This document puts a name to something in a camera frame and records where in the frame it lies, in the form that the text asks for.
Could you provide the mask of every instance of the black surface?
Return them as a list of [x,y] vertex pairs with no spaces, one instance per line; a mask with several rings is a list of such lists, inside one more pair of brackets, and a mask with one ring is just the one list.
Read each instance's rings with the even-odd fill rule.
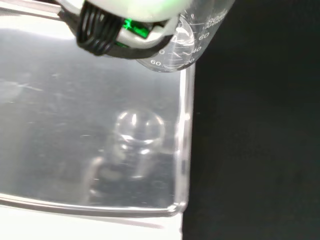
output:
[[184,240],[320,239],[319,44],[319,0],[236,0],[197,63]]

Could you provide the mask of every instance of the black cable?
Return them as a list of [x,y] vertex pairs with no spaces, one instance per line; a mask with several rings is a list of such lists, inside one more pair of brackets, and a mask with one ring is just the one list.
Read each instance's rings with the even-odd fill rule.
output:
[[122,17],[85,1],[76,33],[77,44],[96,56],[107,54],[115,44],[123,24]]

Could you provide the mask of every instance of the scratch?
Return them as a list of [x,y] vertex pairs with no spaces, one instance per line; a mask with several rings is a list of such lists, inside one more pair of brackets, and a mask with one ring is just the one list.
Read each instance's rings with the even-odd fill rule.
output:
[[183,53],[183,54],[186,54],[186,55],[188,55],[188,56],[192,54],[192,53],[186,53],[186,52],[184,52],[184,51],[183,51],[182,53]]
[[43,92],[42,89],[36,88],[36,87],[33,87],[33,86],[29,86],[27,83],[26,84],[21,84],[21,85],[18,85],[18,86],[21,87],[21,88],[25,88],[25,89],[31,89],[31,90],[34,90],[34,91]]
[[182,57],[179,56],[176,52],[173,52],[173,54],[174,54],[175,56],[177,56],[178,58],[181,58],[181,59],[182,59]]

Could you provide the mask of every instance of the white surface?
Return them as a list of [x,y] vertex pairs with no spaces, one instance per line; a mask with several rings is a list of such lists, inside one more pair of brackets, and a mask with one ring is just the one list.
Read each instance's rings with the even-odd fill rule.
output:
[[0,206],[0,239],[180,240],[182,215],[157,218],[79,217]]

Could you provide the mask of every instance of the clear plastic tray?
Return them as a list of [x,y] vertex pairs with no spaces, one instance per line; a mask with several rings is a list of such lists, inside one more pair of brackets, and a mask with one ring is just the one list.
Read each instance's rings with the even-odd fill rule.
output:
[[157,217],[188,199],[194,67],[77,47],[59,7],[0,0],[0,204]]

